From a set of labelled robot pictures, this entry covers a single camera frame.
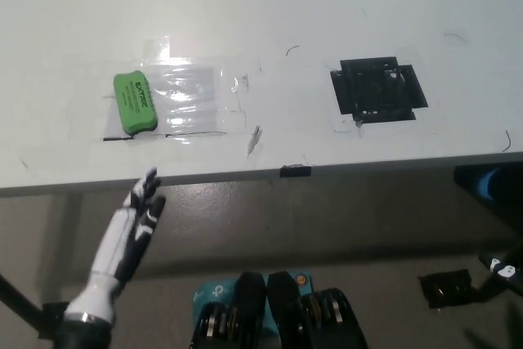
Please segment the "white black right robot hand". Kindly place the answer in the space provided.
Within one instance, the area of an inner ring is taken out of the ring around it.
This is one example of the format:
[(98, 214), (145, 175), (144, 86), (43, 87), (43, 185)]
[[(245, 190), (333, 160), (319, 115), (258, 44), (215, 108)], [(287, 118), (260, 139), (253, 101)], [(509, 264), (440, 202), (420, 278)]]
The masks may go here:
[(478, 259), (494, 276), (514, 286), (522, 286), (522, 272), (515, 266), (488, 254), (480, 254)]

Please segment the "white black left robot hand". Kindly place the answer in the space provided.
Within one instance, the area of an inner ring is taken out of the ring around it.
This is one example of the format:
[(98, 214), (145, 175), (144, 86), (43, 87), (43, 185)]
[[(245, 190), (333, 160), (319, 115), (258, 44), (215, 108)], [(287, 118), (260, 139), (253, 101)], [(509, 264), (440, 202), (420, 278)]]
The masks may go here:
[(65, 320), (114, 324), (115, 302), (136, 273), (165, 207), (166, 198), (156, 195), (160, 185), (157, 169), (150, 169), (114, 212), (87, 284), (66, 308)]

